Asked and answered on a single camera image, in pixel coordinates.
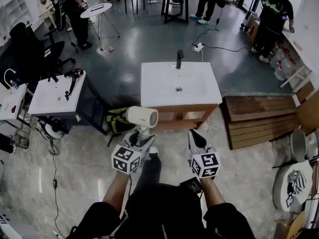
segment socket outlet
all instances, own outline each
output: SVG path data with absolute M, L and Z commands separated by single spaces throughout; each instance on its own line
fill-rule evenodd
M 197 47 L 194 47 L 194 51 L 200 52 L 203 48 L 204 48 L 204 44 L 200 42 L 198 43 Z

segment sink basin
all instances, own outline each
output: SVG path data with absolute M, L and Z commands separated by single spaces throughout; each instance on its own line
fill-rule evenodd
M 219 88 L 210 63 L 182 62 L 143 63 L 141 105 L 220 104 Z

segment wooden pallet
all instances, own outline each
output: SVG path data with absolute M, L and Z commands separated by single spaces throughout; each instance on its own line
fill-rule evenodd
M 298 126 L 292 97 L 225 97 L 221 109 L 230 149 L 273 140 Z
M 296 112 L 292 97 L 224 97 L 223 108 L 227 122 L 264 119 Z

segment green shoe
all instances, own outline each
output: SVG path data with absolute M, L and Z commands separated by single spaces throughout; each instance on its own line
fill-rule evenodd
M 206 21 L 206 20 L 204 20 L 204 19 L 200 19 L 200 20 L 198 21 L 198 23 L 199 23 L 199 24 L 202 24 L 202 25 L 208 25 L 208 24 L 209 24 L 209 21 Z
M 190 18 L 194 18 L 194 19 L 203 19 L 203 17 L 197 17 L 195 14 L 191 14 Z

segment box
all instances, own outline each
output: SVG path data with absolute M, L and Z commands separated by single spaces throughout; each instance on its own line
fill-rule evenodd
M 251 26 L 251 29 L 248 33 L 249 43 L 251 44 L 251 46 L 254 45 L 255 36 L 257 34 L 257 31 L 258 31 L 259 23 L 260 23 L 259 21 L 254 20 L 253 24 Z

